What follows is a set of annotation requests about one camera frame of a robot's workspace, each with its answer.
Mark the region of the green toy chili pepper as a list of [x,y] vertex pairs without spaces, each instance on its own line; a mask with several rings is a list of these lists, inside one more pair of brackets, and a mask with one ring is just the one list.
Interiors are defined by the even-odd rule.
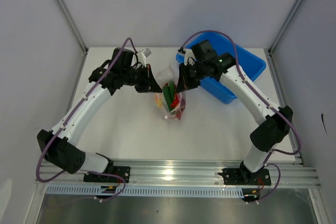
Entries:
[[172,82],[169,82],[168,83],[168,86],[169,86],[169,92],[170,92],[170,96],[171,96],[171,100],[174,100],[174,95],[175,95],[175,83],[172,81]]

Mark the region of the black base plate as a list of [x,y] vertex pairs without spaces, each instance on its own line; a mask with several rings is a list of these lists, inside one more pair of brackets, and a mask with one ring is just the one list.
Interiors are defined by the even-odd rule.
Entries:
[[130,166],[114,166],[112,170],[105,170],[102,174],[89,172],[84,175],[86,183],[128,183],[131,175]]
[[271,185],[269,170],[265,168],[255,173],[240,168],[223,168],[217,174],[222,177],[225,185],[257,186],[259,182],[261,185]]

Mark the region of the red toy lobster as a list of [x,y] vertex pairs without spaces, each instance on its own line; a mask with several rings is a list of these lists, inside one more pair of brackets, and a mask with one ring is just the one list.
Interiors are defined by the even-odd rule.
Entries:
[[173,119],[173,120],[180,120],[182,117],[182,114],[185,110],[186,107],[186,100],[182,95],[178,95],[179,97],[179,104],[176,108],[171,109],[171,107],[168,107],[169,110],[169,115],[168,118],[169,119]]

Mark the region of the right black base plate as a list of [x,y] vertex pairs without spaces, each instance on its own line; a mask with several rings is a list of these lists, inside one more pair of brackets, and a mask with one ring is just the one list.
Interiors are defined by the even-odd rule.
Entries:
[[255,173],[240,168],[223,168],[217,174],[222,177],[225,185],[257,186],[259,182],[261,185],[271,185],[269,170],[265,168]]

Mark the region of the yellow orange toy fruit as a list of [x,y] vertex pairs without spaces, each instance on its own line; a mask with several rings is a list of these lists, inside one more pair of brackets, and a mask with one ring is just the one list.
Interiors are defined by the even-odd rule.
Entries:
[[163,94],[162,93],[157,93],[155,95],[155,103],[158,108],[162,108],[163,106]]

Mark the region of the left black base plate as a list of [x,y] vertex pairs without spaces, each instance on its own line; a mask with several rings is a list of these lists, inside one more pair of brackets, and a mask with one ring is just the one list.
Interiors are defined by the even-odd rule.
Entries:
[[131,175],[130,166],[114,166],[112,170],[105,170],[102,174],[89,172],[84,175],[86,183],[128,183]]

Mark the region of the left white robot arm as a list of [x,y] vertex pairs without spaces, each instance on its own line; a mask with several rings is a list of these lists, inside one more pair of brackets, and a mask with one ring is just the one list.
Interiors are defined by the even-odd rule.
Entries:
[[77,148],[82,133],[97,111],[123,86],[133,86],[138,93],[160,93],[151,66],[146,62],[150,49],[139,52],[116,48],[112,58],[96,68],[86,89],[69,112],[49,131],[41,130],[37,141],[43,159],[70,174],[79,170],[95,172],[102,181],[114,176],[112,161],[96,153]]

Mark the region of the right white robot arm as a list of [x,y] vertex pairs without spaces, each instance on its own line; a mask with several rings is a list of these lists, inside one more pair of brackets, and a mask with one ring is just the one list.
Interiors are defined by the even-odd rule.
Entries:
[[229,53],[218,55],[208,50],[195,54],[190,49],[181,49],[179,53],[184,62],[179,65],[178,91],[195,89],[205,78],[214,79],[230,89],[257,123],[250,134],[252,146],[239,168],[240,179],[246,184],[253,183],[276,146],[289,134],[292,109],[267,99]]

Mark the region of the aluminium rail frame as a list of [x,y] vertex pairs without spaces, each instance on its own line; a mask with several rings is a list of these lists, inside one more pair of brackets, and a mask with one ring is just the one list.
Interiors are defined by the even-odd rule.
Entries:
[[[236,168],[240,162],[216,161],[150,161],[120,159],[116,166],[129,166],[129,185],[215,187],[223,186],[218,175],[223,168]],[[283,163],[279,188],[321,188],[317,170],[312,167]]]

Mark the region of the red toy chili pepper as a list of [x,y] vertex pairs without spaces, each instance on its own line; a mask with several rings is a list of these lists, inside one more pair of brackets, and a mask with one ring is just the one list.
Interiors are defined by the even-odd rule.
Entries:
[[171,109],[174,109],[178,106],[179,104],[179,96],[177,94],[174,95],[174,100],[172,101],[170,107]]

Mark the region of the clear zip top bag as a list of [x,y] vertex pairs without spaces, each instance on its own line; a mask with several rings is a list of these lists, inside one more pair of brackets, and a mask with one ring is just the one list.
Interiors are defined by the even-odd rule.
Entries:
[[178,77],[176,61],[171,62],[155,76],[162,88],[162,92],[155,95],[155,102],[157,107],[164,112],[164,118],[167,120],[180,120],[186,107],[185,93],[176,91]]

